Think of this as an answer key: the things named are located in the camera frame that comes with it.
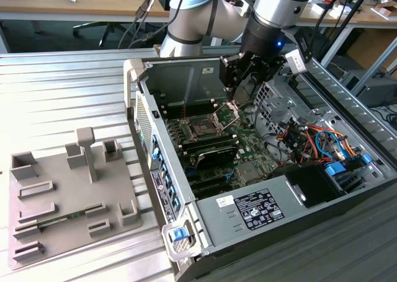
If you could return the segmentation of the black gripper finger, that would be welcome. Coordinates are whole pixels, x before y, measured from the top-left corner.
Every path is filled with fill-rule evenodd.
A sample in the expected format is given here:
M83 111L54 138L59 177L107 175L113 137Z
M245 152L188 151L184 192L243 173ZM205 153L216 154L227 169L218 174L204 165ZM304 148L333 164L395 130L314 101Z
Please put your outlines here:
M227 100L232 100L236 89L258 66L258 57L250 52L239 52L220 57L220 81L224 85Z
M251 74L255 87L271 80L285 63L286 59L283 56L278 56L270 61L264 61L263 59L258 61Z

